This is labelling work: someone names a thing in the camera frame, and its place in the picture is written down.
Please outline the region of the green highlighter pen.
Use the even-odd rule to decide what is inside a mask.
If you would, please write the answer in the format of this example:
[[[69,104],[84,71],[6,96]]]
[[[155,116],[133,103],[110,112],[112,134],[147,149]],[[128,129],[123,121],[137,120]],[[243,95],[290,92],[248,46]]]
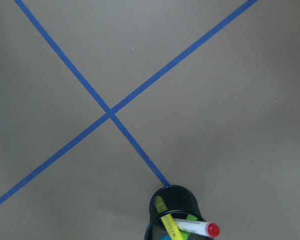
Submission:
[[[187,217],[186,217],[186,220],[197,221],[198,218],[196,216],[188,214]],[[181,233],[181,235],[182,235],[182,237],[183,237],[184,240],[187,240],[189,238],[189,236],[191,235],[190,232],[183,231],[183,230],[181,230],[180,233]]]

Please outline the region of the yellow highlighter pen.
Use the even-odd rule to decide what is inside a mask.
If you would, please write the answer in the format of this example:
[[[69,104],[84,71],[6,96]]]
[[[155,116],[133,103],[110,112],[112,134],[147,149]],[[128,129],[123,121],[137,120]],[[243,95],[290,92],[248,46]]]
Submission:
[[[171,240],[184,240],[171,214],[164,215],[160,219]]]

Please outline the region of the blue highlighter pen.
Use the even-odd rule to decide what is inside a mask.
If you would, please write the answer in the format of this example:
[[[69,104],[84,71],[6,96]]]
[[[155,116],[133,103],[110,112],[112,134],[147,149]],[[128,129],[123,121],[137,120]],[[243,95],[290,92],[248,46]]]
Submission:
[[[170,235],[167,233],[164,236],[162,236],[159,240],[171,240]]]

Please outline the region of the black mesh pen cup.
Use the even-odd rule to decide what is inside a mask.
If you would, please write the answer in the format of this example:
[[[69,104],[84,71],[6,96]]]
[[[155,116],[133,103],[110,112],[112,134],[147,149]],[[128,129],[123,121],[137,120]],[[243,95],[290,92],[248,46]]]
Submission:
[[[159,240],[167,234],[161,221],[164,214],[175,219],[186,219],[188,215],[203,221],[195,196],[185,187],[169,185],[157,190],[149,202],[149,224],[144,234],[145,240]]]

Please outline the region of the red and white marker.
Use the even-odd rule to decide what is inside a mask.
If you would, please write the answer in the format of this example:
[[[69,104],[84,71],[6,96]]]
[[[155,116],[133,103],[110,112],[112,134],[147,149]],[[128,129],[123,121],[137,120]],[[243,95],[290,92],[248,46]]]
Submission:
[[[174,218],[177,227],[184,232],[193,233],[209,238],[218,237],[221,233],[220,227],[214,222],[194,221]]]

